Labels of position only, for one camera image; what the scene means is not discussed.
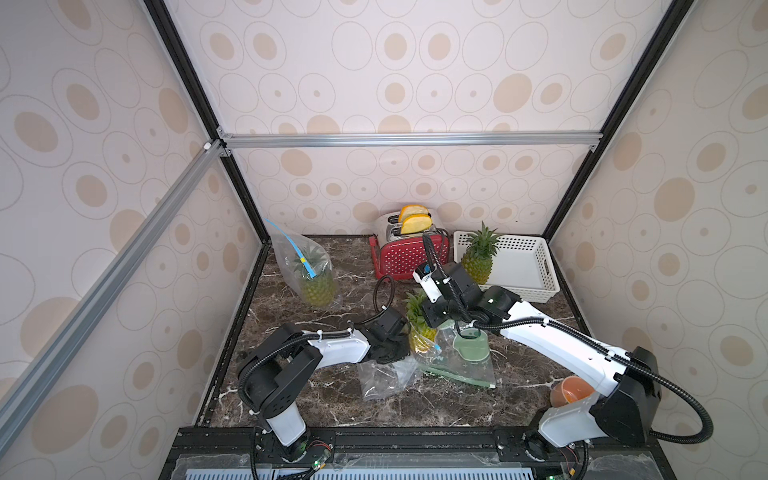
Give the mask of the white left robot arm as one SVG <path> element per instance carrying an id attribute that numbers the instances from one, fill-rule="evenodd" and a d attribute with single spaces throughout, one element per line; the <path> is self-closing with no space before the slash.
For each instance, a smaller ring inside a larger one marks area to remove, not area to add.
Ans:
<path id="1" fill-rule="evenodd" d="M 376 313 L 339 331 L 276 329 L 238 367 L 238 394 L 267 433 L 288 450 L 306 443 L 308 430 L 296 399 L 314 373 L 341 364 L 388 365 L 410 353 L 409 322 L 392 307 L 395 281 L 386 275 L 373 291 Z"/>

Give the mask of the clear bag blue zipper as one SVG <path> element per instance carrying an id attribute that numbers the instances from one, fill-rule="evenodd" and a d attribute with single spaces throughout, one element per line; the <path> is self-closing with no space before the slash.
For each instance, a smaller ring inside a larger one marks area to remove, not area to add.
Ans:
<path id="1" fill-rule="evenodd" d="M 332 267 L 334 274 L 330 255 L 317 242 L 290 230 L 286 226 L 281 226 L 271 220 L 265 220 L 265 224 L 284 281 L 302 301 L 309 304 L 300 295 L 299 269 L 304 266 L 314 277 L 315 273 L 312 267 L 327 262 Z"/>

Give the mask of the green printed zip-top bag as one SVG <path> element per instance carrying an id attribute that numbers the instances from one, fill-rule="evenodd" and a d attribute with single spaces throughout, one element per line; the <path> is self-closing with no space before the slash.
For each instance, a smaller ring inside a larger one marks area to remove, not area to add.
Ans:
<path id="1" fill-rule="evenodd" d="M 419 359 L 420 368 L 428 374 L 469 385 L 496 387 L 487 334 L 462 327 L 456 332 L 455 323 L 447 321 L 437 328 L 430 350 Z"/>

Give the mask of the pineapple from green bag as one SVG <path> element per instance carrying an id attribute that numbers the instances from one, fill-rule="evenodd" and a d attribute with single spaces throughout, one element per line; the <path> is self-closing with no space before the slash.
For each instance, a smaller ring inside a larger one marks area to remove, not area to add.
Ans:
<path id="1" fill-rule="evenodd" d="M 500 236 L 484 222 L 481 228 L 470 232 L 468 245 L 461 258 L 461 264 L 468 275 L 478 284 L 486 284 L 493 269 L 494 257 L 498 252 Z"/>

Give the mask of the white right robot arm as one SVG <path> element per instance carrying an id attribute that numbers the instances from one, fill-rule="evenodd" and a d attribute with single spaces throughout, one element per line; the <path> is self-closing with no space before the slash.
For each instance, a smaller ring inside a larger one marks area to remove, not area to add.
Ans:
<path id="1" fill-rule="evenodd" d="M 593 388 L 583 400 L 545 410 L 535 433 L 526 437 L 530 446 L 546 443 L 560 448 L 597 438 L 627 446 L 643 446 L 650 438 L 691 445 L 712 437 L 710 414 L 691 394 L 659 374 L 649 350 L 637 347 L 628 352 L 598 341 L 544 315 L 504 287 L 481 289 L 462 265 L 440 263 L 430 235 L 423 235 L 422 243 L 426 261 L 413 277 L 427 296 L 422 309 L 430 327 L 452 321 L 461 338 L 498 334 L 556 361 Z M 697 413 L 698 432 L 674 435 L 653 429 L 664 390 Z"/>

